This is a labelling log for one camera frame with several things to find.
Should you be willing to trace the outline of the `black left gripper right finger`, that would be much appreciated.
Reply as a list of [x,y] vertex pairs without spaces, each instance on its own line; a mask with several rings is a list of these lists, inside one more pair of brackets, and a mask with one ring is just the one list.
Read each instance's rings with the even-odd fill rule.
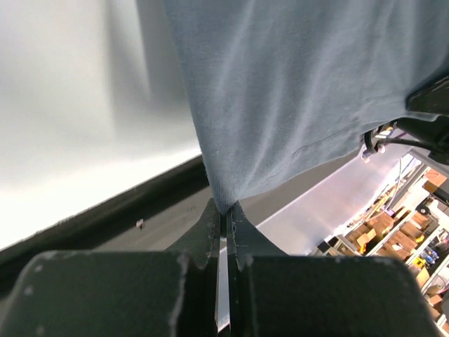
[[417,282],[393,258],[290,256],[226,214],[232,336],[437,336]]

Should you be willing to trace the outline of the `grey blue t shirt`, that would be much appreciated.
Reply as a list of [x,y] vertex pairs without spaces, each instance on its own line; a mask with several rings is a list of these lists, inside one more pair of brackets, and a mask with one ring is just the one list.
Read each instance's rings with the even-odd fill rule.
[[406,98],[448,72],[447,1],[166,1],[217,208],[422,114]]

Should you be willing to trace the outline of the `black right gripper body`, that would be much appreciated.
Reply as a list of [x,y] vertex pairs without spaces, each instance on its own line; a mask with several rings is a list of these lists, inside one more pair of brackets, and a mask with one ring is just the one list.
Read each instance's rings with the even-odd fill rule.
[[409,112],[422,114],[398,120],[398,127],[427,144],[432,154],[448,154],[448,75],[429,82],[406,98]]

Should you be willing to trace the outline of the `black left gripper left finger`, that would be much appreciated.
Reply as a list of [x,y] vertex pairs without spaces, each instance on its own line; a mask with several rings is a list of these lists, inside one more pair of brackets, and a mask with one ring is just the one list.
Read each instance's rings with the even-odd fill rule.
[[47,251],[20,273],[2,336],[216,336],[220,214],[163,251]]

